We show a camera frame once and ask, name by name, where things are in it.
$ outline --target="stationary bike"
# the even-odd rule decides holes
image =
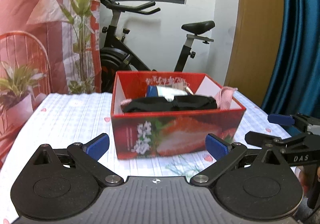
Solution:
[[[109,27],[103,27],[102,33],[106,33],[104,47],[100,49],[101,60],[101,91],[112,92],[115,80],[116,71],[131,70],[133,66],[136,70],[150,70],[124,43],[125,36],[130,32],[128,29],[123,29],[123,37],[119,39],[115,33],[122,12],[134,12],[143,15],[151,15],[160,11],[160,8],[151,11],[144,11],[146,8],[156,5],[155,2],[148,2],[139,6],[125,6],[116,3],[114,0],[100,0],[103,5],[112,10],[113,16]],[[182,47],[179,59],[174,71],[183,71],[188,57],[192,59],[196,53],[191,52],[191,46],[194,39],[202,40],[203,43],[209,44],[213,39],[199,36],[215,27],[213,21],[204,21],[197,23],[189,23],[181,26],[181,29],[193,33],[187,34],[187,40]]]

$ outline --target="strawberry box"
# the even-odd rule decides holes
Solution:
[[[205,150],[214,133],[231,143],[245,107],[235,98],[229,110],[123,113],[124,99],[144,97],[148,85],[185,82],[193,93],[215,96],[222,88],[204,73],[118,71],[111,104],[111,123],[118,159],[172,156]]]

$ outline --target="gray gripper base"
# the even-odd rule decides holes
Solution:
[[[24,217],[14,224],[39,224]],[[50,224],[254,224],[223,209],[209,189],[184,177],[133,177],[106,188],[84,212]],[[297,224],[289,217],[267,224]]]

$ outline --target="silver bolt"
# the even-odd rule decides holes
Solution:
[[[205,182],[209,181],[209,177],[206,175],[199,174],[199,175],[194,176],[193,180],[198,183],[205,183]]]
[[[108,183],[118,183],[121,181],[121,177],[118,175],[108,175],[107,177],[105,177],[105,181]]]

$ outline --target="teal curtain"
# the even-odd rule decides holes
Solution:
[[[320,0],[284,0],[276,64],[261,108],[320,117]],[[294,128],[287,129],[296,134]]]

